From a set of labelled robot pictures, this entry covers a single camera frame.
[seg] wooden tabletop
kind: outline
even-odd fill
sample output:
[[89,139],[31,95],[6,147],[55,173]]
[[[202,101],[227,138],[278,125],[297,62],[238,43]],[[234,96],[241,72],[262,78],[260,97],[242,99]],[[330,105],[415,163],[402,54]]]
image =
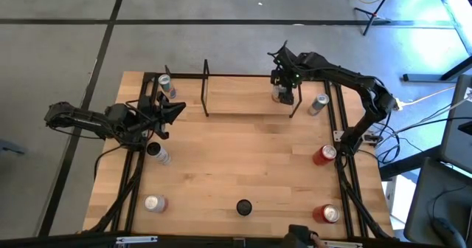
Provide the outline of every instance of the wooden tabletop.
[[[142,76],[142,72],[124,73],[117,103],[137,99]],[[269,84],[268,77],[225,77],[218,81],[220,89],[225,87],[222,83],[227,83],[227,89],[231,91],[230,85],[235,80],[247,80],[258,96],[258,91]],[[289,224],[302,224],[323,238],[346,238],[343,215],[335,224],[318,224],[311,217],[312,210],[323,204],[334,204],[342,213],[333,164],[319,167],[311,159],[316,150],[331,143],[327,108],[316,117],[307,113],[312,99],[325,92],[323,83],[302,84],[305,101],[292,119],[287,114],[211,112],[205,117],[200,101],[201,80],[174,79],[173,85],[177,97],[171,101],[184,101],[187,107],[174,124],[167,127],[169,139],[160,140],[154,135],[153,141],[169,152],[172,162],[163,166],[153,157],[146,156],[133,222],[134,233],[283,237]],[[248,90],[245,99],[250,101]],[[208,92],[210,95],[215,91],[209,88]],[[364,110],[356,92],[346,88],[343,92],[348,121],[354,125]],[[272,106],[272,101],[269,92],[267,105]],[[242,110],[248,110],[246,102],[232,103],[239,103]],[[114,140],[107,140],[104,150],[115,146]],[[366,145],[362,148],[373,152]],[[101,159],[84,229],[94,226],[115,200],[125,154],[126,150],[121,149]],[[392,235],[377,162],[362,153],[355,155],[355,162],[364,204],[383,230]],[[144,197],[152,194],[167,197],[169,207],[164,213],[150,213],[144,209]],[[237,214],[235,207],[241,199],[248,199],[253,205],[253,211],[247,217]],[[359,234],[352,203],[351,213],[355,232]],[[123,212],[120,229],[124,227],[125,216],[126,212]]]

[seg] gray floor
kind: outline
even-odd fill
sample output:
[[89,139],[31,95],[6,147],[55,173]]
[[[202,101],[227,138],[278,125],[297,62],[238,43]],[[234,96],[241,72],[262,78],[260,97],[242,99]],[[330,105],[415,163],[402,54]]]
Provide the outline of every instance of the gray floor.
[[[109,18],[114,2],[0,0],[0,18]],[[365,19],[353,12],[355,6],[374,9],[354,0],[123,0],[119,18]],[[454,6],[461,10],[463,3],[454,0]],[[381,15],[448,20],[440,0],[388,0]],[[67,141],[44,126],[47,106],[60,100],[80,104],[104,30],[0,25],[0,139],[28,149],[25,156],[0,154],[0,238],[34,234]],[[403,83],[403,73],[440,74],[468,56],[454,29],[375,27],[367,37],[360,33],[360,27],[327,26],[116,26],[90,108],[103,111],[113,103],[128,70],[162,72],[167,64],[172,72],[201,72],[207,58],[214,73],[268,74],[273,66],[266,53],[284,40],[294,52],[313,50],[333,63],[380,77],[405,102],[449,85]],[[452,91],[394,113],[391,126],[416,122],[448,104],[451,96]],[[442,133],[443,128],[430,125],[428,131]],[[417,130],[404,136],[422,149],[441,138],[420,137]],[[93,161],[102,145],[80,141],[53,234],[81,229],[93,186]],[[414,148],[402,144],[400,158],[413,153]]]

